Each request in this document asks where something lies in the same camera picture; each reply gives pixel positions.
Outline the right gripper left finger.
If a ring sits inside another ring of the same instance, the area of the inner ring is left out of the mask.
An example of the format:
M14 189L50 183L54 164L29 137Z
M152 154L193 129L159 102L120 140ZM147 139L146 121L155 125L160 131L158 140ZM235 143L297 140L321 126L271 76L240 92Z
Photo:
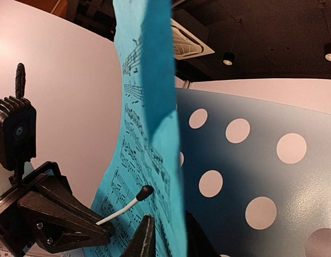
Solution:
M155 257L155 219L145 215L121 257Z

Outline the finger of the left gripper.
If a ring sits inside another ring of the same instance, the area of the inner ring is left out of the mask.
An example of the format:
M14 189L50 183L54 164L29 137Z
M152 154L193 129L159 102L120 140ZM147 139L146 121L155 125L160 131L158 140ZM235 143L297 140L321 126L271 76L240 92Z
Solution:
M101 217L67 190L38 187L17 206L35 242L49 253L108 245L115 235L112 223L97 225Z

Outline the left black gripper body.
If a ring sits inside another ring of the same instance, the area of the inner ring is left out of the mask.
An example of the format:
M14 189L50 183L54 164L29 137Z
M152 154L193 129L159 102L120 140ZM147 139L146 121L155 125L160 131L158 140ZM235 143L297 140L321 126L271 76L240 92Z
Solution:
M67 179L63 179L56 162L47 161L22 179L20 185L10 188L0 196L0 241L12 254L26 254L35 239L30 225L18 208L18 201L30 191L35 190L34 184L40 174L54 175L71 191Z

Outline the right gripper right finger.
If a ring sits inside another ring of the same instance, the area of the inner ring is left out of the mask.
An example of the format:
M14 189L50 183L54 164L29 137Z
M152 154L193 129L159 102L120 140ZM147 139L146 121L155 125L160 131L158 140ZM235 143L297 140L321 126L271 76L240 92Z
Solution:
M194 215L188 211L185 212L185 215L188 239L187 256L219 257L220 255L215 251Z

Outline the blue sheet music page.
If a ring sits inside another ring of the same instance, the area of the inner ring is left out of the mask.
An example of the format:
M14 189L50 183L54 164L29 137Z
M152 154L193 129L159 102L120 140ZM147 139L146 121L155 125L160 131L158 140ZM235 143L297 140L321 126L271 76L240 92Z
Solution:
M103 217L127 206L142 186L154 192L112 220L116 233L86 256L121 256L143 216L155 220L156 255L186 256L171 1L114 1L114 45L122 73L121 123L112 161L92 210Z

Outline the light blue music stand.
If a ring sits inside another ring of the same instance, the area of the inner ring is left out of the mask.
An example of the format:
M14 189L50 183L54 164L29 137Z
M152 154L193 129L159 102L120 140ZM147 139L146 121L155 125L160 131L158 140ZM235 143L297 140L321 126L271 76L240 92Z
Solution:
M331 256L331 115L178 89L184 208L220 256Z

